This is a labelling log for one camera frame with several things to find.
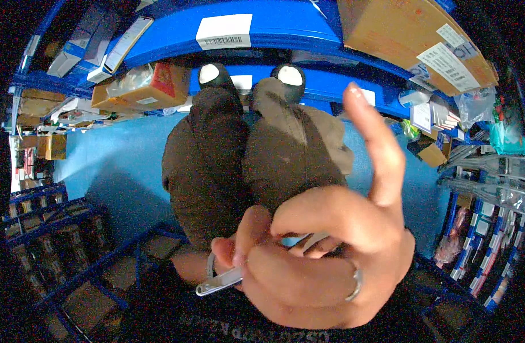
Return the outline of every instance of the black shoe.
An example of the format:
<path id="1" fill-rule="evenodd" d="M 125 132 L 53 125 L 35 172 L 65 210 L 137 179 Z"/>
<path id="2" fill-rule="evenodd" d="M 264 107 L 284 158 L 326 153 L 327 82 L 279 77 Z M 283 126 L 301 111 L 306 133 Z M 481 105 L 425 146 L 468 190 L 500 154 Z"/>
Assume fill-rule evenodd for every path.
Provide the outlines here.
<path id="1" fill-rule="evenodd" d="M 306 87 L 306 77 L 302 69 L 293 64 L 281 64 L 272 70 L 270 77 L 275 77 L 283 82 L 288 103 L 300 103 Z"/>
<path id="2" fill-rule="evenodd" d="M 198 70 L 198 83 L 200 90 L 208 87 L 224 88 L 235 98 L 238 98 L 238 90 L 225 66 L 220 63 L 209 63 Z"/>

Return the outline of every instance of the floor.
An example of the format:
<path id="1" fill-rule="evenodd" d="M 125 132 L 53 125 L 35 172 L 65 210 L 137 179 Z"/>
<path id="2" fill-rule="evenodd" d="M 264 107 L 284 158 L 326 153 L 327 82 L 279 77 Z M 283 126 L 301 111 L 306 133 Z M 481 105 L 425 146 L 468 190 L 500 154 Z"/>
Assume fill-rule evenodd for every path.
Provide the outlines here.
<path id="1" fill-rule="evenodd" d="M 65 181 L 69 199 L 85 196 L 89 202 L 106 206 L 119 242 L 161 222 L 176 224 L 169 195 L 162 188 L 161 158 L 167 135 L 183 116 L 144 117 L 69 134 L 67 159 L 56 161 L 55 182 Z M 345 126 L 344 142 L 355 154 L 354 173 L 348 177 L 348 184 L 367 194 L 371 162 L 362 137 L 349 123 Z M 436 168 L 407 151 L 403 136 L 398 141 L 407 157 L 405 223 L 417 239 L 417 250 L 430 257 L 442 231 L 449 190 L 437 188 Z"/>

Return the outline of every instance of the person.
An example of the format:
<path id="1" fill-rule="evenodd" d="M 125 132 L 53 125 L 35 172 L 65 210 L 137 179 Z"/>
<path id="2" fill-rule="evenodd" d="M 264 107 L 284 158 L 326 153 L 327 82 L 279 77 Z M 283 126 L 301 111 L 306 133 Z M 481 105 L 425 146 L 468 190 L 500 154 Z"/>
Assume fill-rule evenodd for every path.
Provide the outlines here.
<path id="1" fill-rule="evenodd" d="M 367 198 L 346 184 L 354 156 L 338 119 L 299 104 L 300 68 L 278 66 L 255 86 L 261 118 L 251 130 L 224 66 L 206 65 L 198 79 L 162 161 L 191 244 L 142 280 L 122 341 L 430 340 L 402 282 L 414 251 L 403 225 L 404 156 L 361 90 L 349 85 L 343 104 L 373 161 Z M 328 237 L 307 252 L 280 243 L 318 232 Z M 201 298 L 210 251 L 215 274 L 242 267 L 243 282 Z"/>

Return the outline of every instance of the hand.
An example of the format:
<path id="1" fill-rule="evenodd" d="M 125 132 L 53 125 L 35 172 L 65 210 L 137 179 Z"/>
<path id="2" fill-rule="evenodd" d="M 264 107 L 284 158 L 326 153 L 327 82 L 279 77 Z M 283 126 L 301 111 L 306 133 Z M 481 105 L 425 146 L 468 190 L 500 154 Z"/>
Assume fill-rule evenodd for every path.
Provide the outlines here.
<path id="1" fill-rule="evenodd" d="M 368 198 L 339 186 L 310 189 L 281 204 L 270 233 L 280 237 L 326 231 L 330 239 L 346 244 L 344 256 L 310 259 L 288 253 L 264 229 L 270 215 L 262 209 L 246 212 L 252 223 L 244 216 L 236 235 L 238 256 L 232 262 L 244 265 L 246 296 L 268 319 L 283 326 L 327 329 L 366 324 L 387 302 L 413 258 L 414 237 L 403 226 L 403 152 L 358 87 L 348 86 L 343 101 L 373 160 Z M 347 302 L 356 288 L 357 268 L 363 273 L 361 292 Z"/>

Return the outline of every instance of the fingernail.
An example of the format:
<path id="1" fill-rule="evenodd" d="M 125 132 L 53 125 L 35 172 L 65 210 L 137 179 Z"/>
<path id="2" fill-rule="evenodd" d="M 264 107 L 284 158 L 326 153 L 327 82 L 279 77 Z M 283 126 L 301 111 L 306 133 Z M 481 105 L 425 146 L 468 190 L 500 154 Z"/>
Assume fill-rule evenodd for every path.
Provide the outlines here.
<path id="1" fill-rule="evenodd" d="M 232 264 L 235 267 L 241 267 L 245 264 L 246 259 L 247 259 L 247 256 L 237 251 L 234 253 L 234 257 L 232 257 Z"/>
<path id="2" fill-rule="evenodd" d="M 213 247 L 215 246 L 215 243 L 219 240 L 219 239 L 223 239 L 224 237 L 215 237 L 213 238 L 213 240 L 211 241 L 211 250 L 213 250 Z"/>
<path id="3" fill-rule="evenodd" d="M 354 82 L 350 82 L 348 84 L 348 91 L 350 93 L 354 94 L 354 98 L 356 100 L 357 105 L 359 105 L 359 106 L 368 106 L 369 105 L 365 95 L 362 92 L 362 89 L 360 87 L 358 87 L 357 84 L 355 84 Z"/>

